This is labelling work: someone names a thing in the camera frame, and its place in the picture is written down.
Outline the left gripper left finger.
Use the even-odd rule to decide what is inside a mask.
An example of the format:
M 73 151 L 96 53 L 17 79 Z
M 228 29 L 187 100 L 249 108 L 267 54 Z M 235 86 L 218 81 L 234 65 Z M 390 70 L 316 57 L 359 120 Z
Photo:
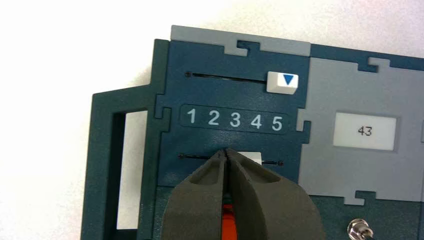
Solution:
M 172 190 L 161 239 L 221 239 L 226 166 L 226 154 L 219 150 Z

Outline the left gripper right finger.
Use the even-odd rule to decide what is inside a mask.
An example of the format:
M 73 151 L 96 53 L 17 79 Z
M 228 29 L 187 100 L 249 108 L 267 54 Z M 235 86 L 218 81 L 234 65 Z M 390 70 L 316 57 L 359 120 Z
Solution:
M 297 183 L 226 149 L 239 240 L 324 240 L 314 202 Z

